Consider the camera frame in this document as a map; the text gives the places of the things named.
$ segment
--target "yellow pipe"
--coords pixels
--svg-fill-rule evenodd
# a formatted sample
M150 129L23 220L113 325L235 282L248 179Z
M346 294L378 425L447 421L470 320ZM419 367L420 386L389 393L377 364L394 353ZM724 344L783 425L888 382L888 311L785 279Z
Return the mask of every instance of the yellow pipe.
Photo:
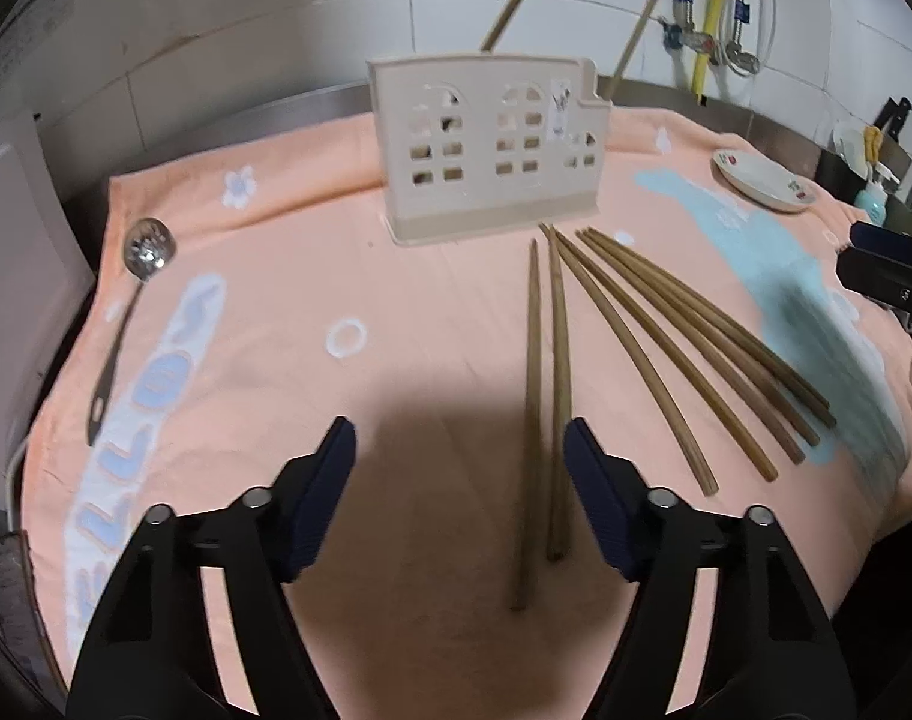
M726 0L709 0L709 6L706 9L706 21L703 24L703 31L707 35L714 35L719 29L719 17L723 14L723 3ZM703 88L706 85L706 71L709 65L709 57L704 53L696 56L696 67L693 69L693 94L696 100L702 100Z

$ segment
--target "label sticker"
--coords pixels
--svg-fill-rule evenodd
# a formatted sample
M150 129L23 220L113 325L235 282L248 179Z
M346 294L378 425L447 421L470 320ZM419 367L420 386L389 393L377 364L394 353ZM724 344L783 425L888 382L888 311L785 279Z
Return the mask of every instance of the label sticker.
M549 113L546 116L546 140L562 141L569 120L569 98L572 97L569 79L549 82Z

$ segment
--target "white appliance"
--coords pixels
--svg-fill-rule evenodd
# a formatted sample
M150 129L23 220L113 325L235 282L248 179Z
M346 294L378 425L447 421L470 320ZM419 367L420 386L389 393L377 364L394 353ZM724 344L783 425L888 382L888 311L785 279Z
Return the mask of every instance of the white appliance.
M32 116L2 122L0 508L8 461L29 429L43 377L92 284L93 273L56 198Z

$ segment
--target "flower decal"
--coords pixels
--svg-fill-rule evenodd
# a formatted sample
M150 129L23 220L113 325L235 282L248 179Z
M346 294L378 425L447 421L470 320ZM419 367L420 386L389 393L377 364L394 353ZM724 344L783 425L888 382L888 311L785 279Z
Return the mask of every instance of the flower decal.
M224 181L226 182L226 191L223 192L223 205L240 211L246 208L250 204L250 198L256 194L253 166L246 165L239 172L229 170Z

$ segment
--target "spoon handle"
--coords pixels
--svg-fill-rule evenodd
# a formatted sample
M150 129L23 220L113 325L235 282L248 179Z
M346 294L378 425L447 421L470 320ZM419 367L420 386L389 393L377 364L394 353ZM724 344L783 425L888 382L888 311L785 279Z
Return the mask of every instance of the spoon handle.
M119 359L119 349L123 344L126 326L130 323L130 317L133 315L133 308L136 307L136 300L139 299L139 295L145 285L146 282L141 280L133 292L133 297L130 298L126 313L123 314L123 319L116 330L116 338L114 338L112 346L109 348L109 355L107 356L106 364L103 365L103 372L96 383L95 391L93 391L93 399L89 404L88 425L86 425L87 446L94 445L96 437L99 436L100 429L103 427L103 419L106 416L107 406L109 405L109 394L112 392L112 381L116 377L116 361Z

